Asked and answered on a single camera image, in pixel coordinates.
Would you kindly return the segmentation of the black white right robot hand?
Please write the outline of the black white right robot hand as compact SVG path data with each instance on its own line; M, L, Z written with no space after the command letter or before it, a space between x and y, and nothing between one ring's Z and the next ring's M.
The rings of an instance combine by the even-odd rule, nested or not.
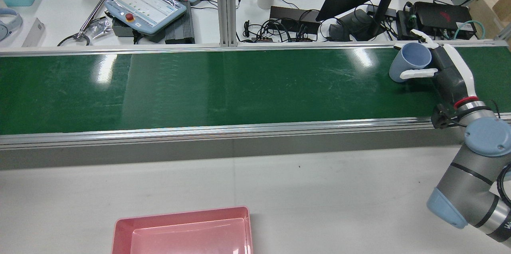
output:
M422 31L411 32L419 42L394 45L398 54L389 68L389 77L397 83L430 77L442 99L454 109L478 101L474 76L459 52L451 44L434 42Z

